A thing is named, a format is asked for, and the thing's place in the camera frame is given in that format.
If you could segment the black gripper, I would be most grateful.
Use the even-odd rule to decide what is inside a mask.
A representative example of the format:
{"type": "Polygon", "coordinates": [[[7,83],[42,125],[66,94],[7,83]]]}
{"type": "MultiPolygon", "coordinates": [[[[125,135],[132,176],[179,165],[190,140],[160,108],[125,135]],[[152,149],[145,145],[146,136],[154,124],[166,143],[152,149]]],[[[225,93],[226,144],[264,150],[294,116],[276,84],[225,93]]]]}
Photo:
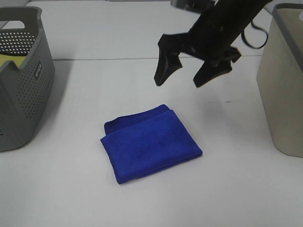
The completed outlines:
{"type": "Polygon", "coordinates": [[[201,87],[212,79],[231,72],[231,62],[240,57],[240,51],[232,46],[224,47],[216,53],[217,44],[213,44],[213,34],[199,33],[192,27],[187,33],[163,34],[158,41],[159,59],[154,80],[161,86],[171,74],[182,68],[179,54],[186,53],[204,60],[203,65],[193,78],[196,87],[201,87]]]}

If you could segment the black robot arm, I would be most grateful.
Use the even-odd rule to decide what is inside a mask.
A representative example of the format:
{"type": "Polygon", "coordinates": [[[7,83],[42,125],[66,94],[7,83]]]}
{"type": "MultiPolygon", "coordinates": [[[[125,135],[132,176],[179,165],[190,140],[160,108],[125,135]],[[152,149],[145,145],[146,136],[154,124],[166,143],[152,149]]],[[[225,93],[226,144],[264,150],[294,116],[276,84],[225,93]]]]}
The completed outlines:
{"type": "Polygon", "coordinates": [[[182,68],[180,53],[203,60],[203,65],[193,78],[196,87],[227,74],[241,53],[231,44],[240,36],[250,48],[244,29],[268,4],[267,0],[172,0],[176,8],[198,13],[200,16],[187,33],[163,34],[158,42],[159,60],[154,80],[161,86],[176,70],[182,68]]]}

